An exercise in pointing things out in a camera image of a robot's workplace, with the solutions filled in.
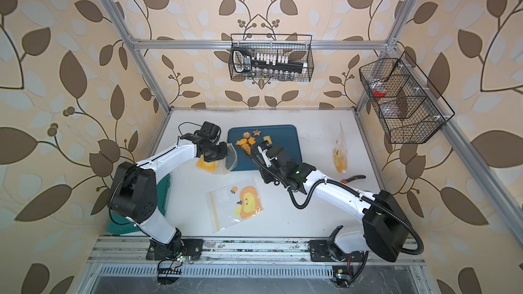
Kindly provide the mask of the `clear duck zip bag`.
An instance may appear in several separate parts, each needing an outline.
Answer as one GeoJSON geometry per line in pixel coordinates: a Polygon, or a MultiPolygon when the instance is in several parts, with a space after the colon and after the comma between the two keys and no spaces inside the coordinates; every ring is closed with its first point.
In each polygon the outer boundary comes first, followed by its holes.
{"type": "Polygon", "coordinates": [[[347,163],[347,144],[345,141],[345,133],[343,125],[340,125],[340,135],[336,140],[335,148],[333,151],[334,165],[338,173],[345,173],[347,163]]]}

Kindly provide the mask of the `orange duck zip bag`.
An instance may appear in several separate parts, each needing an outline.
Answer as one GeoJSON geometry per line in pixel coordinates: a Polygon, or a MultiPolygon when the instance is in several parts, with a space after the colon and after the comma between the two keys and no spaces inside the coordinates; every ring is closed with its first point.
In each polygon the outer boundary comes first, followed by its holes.
{"type": "Polygon", "coordinates": [[[213,175],[226,175],[231,172],[238,163],[238,154],[232,144],[227,144],[226,156],[218,161],[205,162],[204,157],[196,163],[196,167],[199,170],[208,172],[213,175]]]}

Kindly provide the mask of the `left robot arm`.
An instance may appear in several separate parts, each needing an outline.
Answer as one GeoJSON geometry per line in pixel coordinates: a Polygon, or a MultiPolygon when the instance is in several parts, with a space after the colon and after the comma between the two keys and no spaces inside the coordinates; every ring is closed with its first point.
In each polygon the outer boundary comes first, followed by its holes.
{"type": "Polygon", "coordinates": [[[181,232],[159,211],[157,184],[182,164],[203,158],[212,163],[227,157],[227,144],[220,142],[221,128],[204,122],[199,130],[186,133],[158,154],[137,163],[117,167],[107,207],[136,225],[153,244],[179,251],[181,232]]]}

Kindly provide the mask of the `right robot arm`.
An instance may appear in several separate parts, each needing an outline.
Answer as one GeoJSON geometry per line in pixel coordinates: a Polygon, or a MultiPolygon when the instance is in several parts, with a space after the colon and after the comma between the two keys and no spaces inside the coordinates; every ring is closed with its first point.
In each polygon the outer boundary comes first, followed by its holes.
{"type": "Polygon", "coordinates": [[[303,210],[320,199],[359,220],[358,226],[336,227],[328,239],[312,244],[312,251],[334,261],[367,251],[388,262],[397,260],[410,223],[390,193],[355,189],[350,182],[363,175],[337,181],[308,163],[297,164],[283,148],[267,142],[253,145],[249,156],[264,182],[282,185],[295,208],[303,210]]]}

